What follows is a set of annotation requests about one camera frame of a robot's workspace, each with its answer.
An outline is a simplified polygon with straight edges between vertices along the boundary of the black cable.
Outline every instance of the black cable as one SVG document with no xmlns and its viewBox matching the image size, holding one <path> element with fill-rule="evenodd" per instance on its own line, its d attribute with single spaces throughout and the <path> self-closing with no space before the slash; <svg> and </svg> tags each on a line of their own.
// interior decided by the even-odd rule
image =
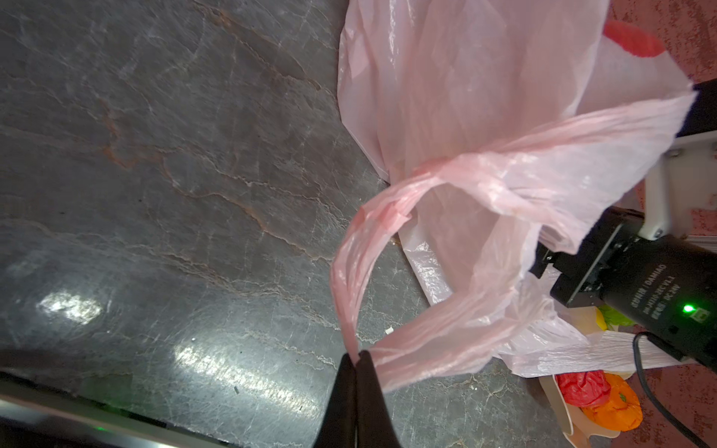
<svg viewBox="0 0 717 448">
<path fill-rule="evenodd" d="M 675 416 L 673 416 L 667 408 L 663 406 L 662 403 L 655 397 L 655 395 L 650 390 L 650 387 L 647 385 L 647 378 L 645 377 L 645 371 L 642 369 L 642 357 L 640 356 L 640 338 L 642 336 L 647 337 L 657 337 L 656 335 L 653 335 L 649 331 L 642 331 L 641 333 L 638 333 L 635 335 L 635 339 L 632 340 L 632 352 L 635 354 L 635 368 L 637 370 L 637 377 L 640 379 L 640 384 L 642 385 L 642 390 L 645 391 L 645 395 L 647 395 L 648 399 L 652 402 L 652 404 L 655 405 L 658 411 L 665 416 L 665 418 L 675 427 L 678 429 L 679 432 L 682 433 L 683 436 L 687 437 L 689 440 L 692 441 L 695 445 L 697 445 L 700 448 L 710 448 L 709 445 L 707 445 L 702 439 L 697 437 L 697 434 L 692 432 L 688 427 L 686 427 L 684 424 L 682 424 L 681 421 L 677 420 Z"/>
</svg>

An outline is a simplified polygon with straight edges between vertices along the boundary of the orange bell pepper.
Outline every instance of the orange bell pepper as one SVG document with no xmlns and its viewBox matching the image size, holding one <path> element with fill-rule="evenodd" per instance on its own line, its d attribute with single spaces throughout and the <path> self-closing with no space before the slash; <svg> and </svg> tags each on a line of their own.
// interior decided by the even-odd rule
<svg viewBox="0 0 717 448">
<path fill-rule="evenodd" d="M 607 403 L 591 408 L 582 408 L 588 419 L 603 428 L 613 431 L 629 431 L 642 422 L 640 400 L 630 385 L 618 375 L 606 373 L 605 378 L 612 387 Z"/>
</svg>

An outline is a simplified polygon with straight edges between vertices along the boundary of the red wrinkled pepper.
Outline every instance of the red wrinkled pepper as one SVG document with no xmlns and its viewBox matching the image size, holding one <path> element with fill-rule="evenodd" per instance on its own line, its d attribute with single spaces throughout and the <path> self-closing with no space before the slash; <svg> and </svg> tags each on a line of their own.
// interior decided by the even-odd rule
<svg viewBox="0 0 717 448">
<path fill-rule="evenodd" d="M 567 404 L 580 408 L 601 406 L 610 398 L 610 383 L 602 370 L 555 375 Z"/>
</svg>

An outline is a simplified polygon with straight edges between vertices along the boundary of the screw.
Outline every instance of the screw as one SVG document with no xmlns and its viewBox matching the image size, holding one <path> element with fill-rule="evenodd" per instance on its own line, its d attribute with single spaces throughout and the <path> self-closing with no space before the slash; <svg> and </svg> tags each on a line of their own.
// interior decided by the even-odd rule
<svg viewBox="0 0 717 448">
<path fill-rule="evenodd" d="M 668 152 L 665 153 L 667 157 L 679 157 L 682 154 L 682 148 L 673 148 L 668 150 Z"/>
</svg>

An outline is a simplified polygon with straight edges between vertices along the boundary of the toy vegetable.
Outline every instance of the toy vegetable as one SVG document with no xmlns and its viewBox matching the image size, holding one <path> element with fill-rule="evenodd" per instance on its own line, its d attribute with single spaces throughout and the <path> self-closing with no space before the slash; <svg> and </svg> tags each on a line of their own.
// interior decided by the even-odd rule
<svg viewBox="0 0 717 448">
<path fill-rule="evenodd" d="M 596 424 L 613 431 L 637 428 L 642 422 L 642 408 L 637 394 L 618 375 L 606 373 L 605 378 L 612 387 L 609 400 L 600 406 L 584 407 L 583 413 Z"/>
<path fill-rule="evenodd" d="M 607 403 L 610 397 L 610 385 L 602 370 L 561 373 L 555 379 L 565 402 L 573 406 L 598 406 Z"/>
</svg>

